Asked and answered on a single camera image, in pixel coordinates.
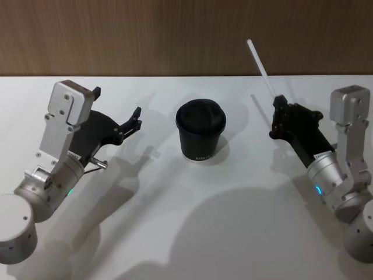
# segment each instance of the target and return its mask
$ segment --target white table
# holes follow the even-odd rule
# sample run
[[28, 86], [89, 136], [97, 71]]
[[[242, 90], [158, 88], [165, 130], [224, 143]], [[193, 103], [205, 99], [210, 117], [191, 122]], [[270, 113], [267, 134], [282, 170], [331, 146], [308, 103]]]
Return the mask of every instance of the white table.
[[[1, 193], [23, 178], [53, 84], [63, 79], [101, 86], [93, 108], [119, 123], [141, 106], [143, 125], [121, 147], [99, 152], [109, 168], [82, 178], [37, 224], [34, 254], [0, 265], [0, 279], [372, 279], [373, 265], [342, 249], [343, 226], [321, 205], [290, 145], [269, 138], [273, 99], [260, 77], [0, 78]], [[289, 102], [324, 113], [321, 131], [331, 143], [332, 90], [373, 89], [373, 76], [270, 80]], [[197, 98], [217, 101], [227, 116], [219, 152], [199, 163], [182, 156], [175, 126], [177, 109]], [[371, 127], [365, 158], [372, 167]]]

